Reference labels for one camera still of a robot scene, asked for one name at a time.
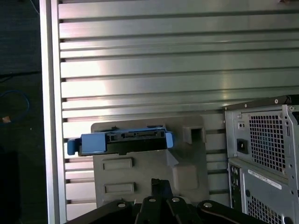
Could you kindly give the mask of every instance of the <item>black cable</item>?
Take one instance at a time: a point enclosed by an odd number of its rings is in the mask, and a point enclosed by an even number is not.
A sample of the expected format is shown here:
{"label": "black cable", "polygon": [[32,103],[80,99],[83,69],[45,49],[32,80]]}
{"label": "black cable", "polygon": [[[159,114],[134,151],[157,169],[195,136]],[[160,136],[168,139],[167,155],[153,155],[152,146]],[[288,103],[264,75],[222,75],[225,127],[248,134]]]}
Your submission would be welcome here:
{"label": "black cable", "polygon": [[18,73],[0,74],[0,77],[26,76],[26,75],[35,75],[35,74],[41,74],[41,73],[42,73],[42,71],[18,72]]}
{"label": "black cable", "polygon": [[19,121],[19,120],[23,119],[26,116],[26,114],[28,113],[29,109],[30,109],[30,102],[29,102],[28,97],[26,96],[26,94],[24,92],[22,92],[20,90],[8,90],[8,91],[5,91],[5,92],[3,92],[3,93],[0,94],[0,98],[3,97],[3,96],[5,96],[5,95],[8,95],[10,93],[21,94],[24,97],[25,101],[26,101],[27,108],[26,108],[26,110],[23,113],[21,113],[18,117],[14,118],[10,122],[8,122],[8,123],[0,123],[0,127],[8,125],[8,124],[11,124],[11,123],[14,123],[16,121]]}
{"label": "black cable", "polygon": [[4,78],[4,79],[0,80],[0,83],[4,83],[4,82],[6,82],[7,80],[12,79],[12,78],[13,78],[13,76]]}
{"label": "black cable", "polygon": [[32,4],[34,10],[36,11],[36,13],[39,14],[39,11],[38,11],[37,7],[35,6],[33,0],[30,0],[30,2],[31,2],[31,4]]}

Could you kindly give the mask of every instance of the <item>slotted metal wall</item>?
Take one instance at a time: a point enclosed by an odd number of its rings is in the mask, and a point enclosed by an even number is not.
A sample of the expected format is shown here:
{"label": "slotted metal wall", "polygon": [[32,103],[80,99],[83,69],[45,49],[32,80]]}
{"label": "slotted metal wall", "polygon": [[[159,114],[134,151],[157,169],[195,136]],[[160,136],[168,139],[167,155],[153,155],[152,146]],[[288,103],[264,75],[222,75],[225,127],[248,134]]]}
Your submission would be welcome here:
{"label": "slotted metal wall", "polygon": [[299,93],[298,4],[41,0],[49,222],[96,208],[95,122],[202,114],[212,200],[228,204],[222,106]]}

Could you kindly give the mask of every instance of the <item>computer tower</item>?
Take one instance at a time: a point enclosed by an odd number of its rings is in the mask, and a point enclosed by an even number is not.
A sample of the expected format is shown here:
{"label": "computer tower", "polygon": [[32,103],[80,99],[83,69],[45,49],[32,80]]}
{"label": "computer tower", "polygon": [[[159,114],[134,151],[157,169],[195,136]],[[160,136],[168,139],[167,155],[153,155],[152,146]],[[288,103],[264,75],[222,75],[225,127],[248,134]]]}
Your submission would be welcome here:
{"label": "computer tower", "polygon": [[224,110],[231,206],[270,224],[299,223],[299,96]]}
{"label": "computer tower", "polygon": [[229,159],[231,207],[270,224],[296,223],[297,202],[287,180],[239,159]]}

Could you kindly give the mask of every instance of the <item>dark floor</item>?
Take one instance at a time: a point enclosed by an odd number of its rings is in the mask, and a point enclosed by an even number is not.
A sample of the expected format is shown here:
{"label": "dark floor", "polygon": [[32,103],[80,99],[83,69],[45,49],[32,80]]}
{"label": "dark floor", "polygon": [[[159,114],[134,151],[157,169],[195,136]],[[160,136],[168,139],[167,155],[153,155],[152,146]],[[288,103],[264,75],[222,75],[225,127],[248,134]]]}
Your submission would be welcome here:
{"label": "dark floor", "polygon": [[[22,120],[0,126],[0,145],[6,151],[18,154],[21,193],[19,223],[45,224],[47,203],[41,74],[14,77],[0,83],[0,93],[7,90],[23,91],[30,100],[30,110]],[[13,118],[26,109],[26,104],[21,95],[12,93],[0,98],[0,108],[0,118],[7,115]]]}

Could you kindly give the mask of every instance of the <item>rectangular slot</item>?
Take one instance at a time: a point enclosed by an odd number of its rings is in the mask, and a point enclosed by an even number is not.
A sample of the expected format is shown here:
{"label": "rectangular slot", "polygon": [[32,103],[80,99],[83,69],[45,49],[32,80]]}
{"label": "rectangular slot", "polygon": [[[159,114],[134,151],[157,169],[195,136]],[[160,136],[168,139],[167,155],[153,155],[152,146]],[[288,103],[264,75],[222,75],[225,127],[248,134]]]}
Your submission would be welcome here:
{"label": "rectangular slot", "polygon": [[106,194],[133,194],[135,190],[135,183],[117,183],[105,184],[104,192]]}
{"label": "rectangular slot", "polygon": [[103,170],[128,169],[132,167],[133,167],[133,158],[103,161]]}
{"label": "rectangular slot", "polygon": [[288,137],[290,137],[290,135],[291,135],[290,134],[290,127],[286,127],[286,134],[287,134]]}

